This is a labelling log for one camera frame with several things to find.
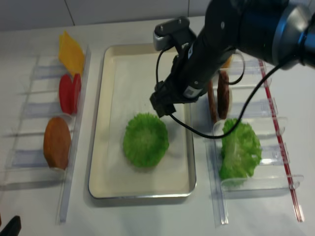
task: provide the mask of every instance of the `yellow cheese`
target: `yellow cheese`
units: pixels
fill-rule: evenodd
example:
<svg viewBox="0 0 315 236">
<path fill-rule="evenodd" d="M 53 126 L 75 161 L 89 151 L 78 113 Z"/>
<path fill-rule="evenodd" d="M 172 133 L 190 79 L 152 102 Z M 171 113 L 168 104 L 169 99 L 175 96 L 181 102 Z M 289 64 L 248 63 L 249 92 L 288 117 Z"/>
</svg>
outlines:
<svg viewBox="0 0 315 236">
<path fill-rule="evenodd" d="M 82 76 L 84 54 L 80 45 L 65 31 L 59 36 L 59 60 L 74 77 L 79 73 Z"/>
</svg>

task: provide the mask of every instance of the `tomato slice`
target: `tomato slice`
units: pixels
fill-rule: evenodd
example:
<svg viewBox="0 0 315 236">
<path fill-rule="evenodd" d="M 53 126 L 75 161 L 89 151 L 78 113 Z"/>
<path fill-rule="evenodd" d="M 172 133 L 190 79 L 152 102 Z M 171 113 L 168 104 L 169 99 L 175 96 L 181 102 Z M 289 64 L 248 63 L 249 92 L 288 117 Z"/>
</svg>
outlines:
<svg viewBox="0 0 315 236">
<path fill-rule="evenodd" d="M 59 101 L 61 110 L 64 113 L 72 114 L 73 106 L 71 105 L 72 81 L 68 74 L 61 77 L 59 82 Z"/>
<path fill-rule="evenodd" d="M 80 74 L 75 74 L 72 84 L 72 95 L 71 95 L 71 105 L 72 110 L 75 114 L 78 112 L 78 102 L 81 92 L 81 76 Z"/>
</svg>

